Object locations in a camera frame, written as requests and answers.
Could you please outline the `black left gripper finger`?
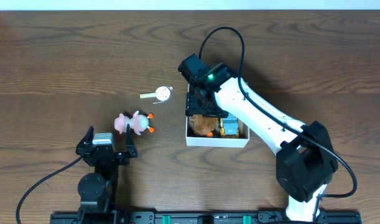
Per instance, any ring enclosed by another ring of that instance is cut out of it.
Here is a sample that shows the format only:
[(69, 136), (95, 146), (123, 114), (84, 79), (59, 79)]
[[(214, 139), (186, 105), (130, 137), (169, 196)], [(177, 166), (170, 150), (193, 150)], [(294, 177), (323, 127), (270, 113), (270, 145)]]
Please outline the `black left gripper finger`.
[(86, 149), (90, 144), (92, 144), (94, 136), (94, 127), (90, 126), (84, 135), (84, 137), (80, 140), (80, 142), (77, 144), (77, 149)]
[(125, 141), (126, 149), (128, 152), (135, 151), (134, 140), (131, 136), (131, 127), (129, 124), (126, 125), (126, 141)]

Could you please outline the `pink white pig figurine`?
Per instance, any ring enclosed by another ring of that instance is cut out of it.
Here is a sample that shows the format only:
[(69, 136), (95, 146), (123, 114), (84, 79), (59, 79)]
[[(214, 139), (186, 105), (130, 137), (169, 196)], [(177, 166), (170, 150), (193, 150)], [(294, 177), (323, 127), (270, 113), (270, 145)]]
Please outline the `pink white pig figurine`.
[(150, 126), (149, 120), (153, 119), (154, 115), (149, 113), (147, 116), (140, 114), (139, 111), (136, 111), (132, 118), (123, 115), (122, 113), (114, 120), (114, 128), (119, 132), (128, 133), (127, 127), (133, 130), (137, 135), (141, 135), (141, 133), (145, 130), (149, 130), (151, 133), (155, 131), (155, 128)]

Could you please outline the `brown plush toy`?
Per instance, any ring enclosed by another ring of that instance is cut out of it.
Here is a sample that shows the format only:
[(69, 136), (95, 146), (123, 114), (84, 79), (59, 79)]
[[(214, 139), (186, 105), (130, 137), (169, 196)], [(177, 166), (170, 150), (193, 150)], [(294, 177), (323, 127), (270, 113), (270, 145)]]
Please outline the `brown plush toy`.
[(190, 116), (188, 125), (197, 136), (211, 138), (220, 131), (218, 118), (204, 117), (201, 114)]

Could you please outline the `yellow grey toy truck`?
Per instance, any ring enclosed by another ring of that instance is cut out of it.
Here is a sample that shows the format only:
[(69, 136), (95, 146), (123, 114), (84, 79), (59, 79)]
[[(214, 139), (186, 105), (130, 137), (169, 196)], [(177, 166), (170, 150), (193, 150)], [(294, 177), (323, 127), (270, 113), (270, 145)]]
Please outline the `yellow grey toy truck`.
[(220, 136), (222, 138), (239, 138), (238, 119), (229, 113), (226, 118), (220, 118)]

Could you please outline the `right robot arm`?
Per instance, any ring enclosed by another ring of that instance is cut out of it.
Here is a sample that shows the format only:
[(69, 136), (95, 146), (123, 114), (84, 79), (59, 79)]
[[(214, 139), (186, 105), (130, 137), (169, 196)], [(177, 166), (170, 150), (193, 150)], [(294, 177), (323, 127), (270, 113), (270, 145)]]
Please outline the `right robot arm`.
[(317, 121), (306, 125), (279, 111), (223, 63), (211, 68), (192, 54), (178, 72), (189, 84), (185, 114), (206, 118), (232, 114), (242, 121), (276, 157), (276, 178), (289, 196), (287, 218), (316, 220), (317, 198), (338, 169), (327, 129)]

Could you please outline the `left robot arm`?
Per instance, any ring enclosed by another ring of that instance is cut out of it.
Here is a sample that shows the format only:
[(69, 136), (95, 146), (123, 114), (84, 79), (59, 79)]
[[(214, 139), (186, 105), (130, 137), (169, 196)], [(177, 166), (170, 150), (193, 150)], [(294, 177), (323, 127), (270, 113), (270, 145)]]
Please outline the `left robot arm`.
[(90, 167), (94, 168), (81, 178), (78, 193), (80, 208), (87, 212), (107, 212), (116, 200), (119, 166), (130, 163), (137, 157), (137, 149), (130, 131), (125, 138), (125, 152), (116, 152), (112, 133), (94, 133), (91, 126), (76, 146), (76, 153)]

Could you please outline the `wooden pig rattle drum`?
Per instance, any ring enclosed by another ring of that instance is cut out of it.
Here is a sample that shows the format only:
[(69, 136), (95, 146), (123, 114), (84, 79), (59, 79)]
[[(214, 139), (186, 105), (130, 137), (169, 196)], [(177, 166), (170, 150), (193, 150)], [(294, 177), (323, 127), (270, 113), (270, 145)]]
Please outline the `wooden pig rattle drum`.
[(139, 97), (140, 99), (156, 98), (158, 102), (154, 102), (154, 104), (158, 104), (167, 101), (170, 98), (173, 89), (174, 88), (172, 86), (160, 86), (155, 90), (155, 92), (142, 93)]

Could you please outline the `white cardboard box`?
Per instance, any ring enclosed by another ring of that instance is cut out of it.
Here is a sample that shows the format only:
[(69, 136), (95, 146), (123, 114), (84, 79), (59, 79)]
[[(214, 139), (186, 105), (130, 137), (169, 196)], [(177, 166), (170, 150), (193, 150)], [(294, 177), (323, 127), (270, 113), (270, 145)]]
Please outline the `white cardboard box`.
[(188, 116), (186, 117), (186, 125), (187, 129), (185, 132), (185, 139), (187, 146), (244, 148), (245, 145), (249, 142), (250, 129), (240, 119), (238, 120), (238, 138), (221, 138), (217, 136), (209, 138), (204, 136), (197, 136), (190, 128), (190, 118)]

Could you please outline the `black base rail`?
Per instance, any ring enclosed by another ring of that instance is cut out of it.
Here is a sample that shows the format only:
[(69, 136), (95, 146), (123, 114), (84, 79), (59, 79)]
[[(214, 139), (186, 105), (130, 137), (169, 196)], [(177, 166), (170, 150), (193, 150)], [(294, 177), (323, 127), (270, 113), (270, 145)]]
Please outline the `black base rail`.
[(54, 213), (51, 224), (72, 223), (128, 223), (128, 224), (263, 224), (291, 223), (284, 212), (260, 211), (256, 213), (154, 213), (132, 212), (119, 217), (117, 215), (86, 214), (80, 217), (76, 213)]

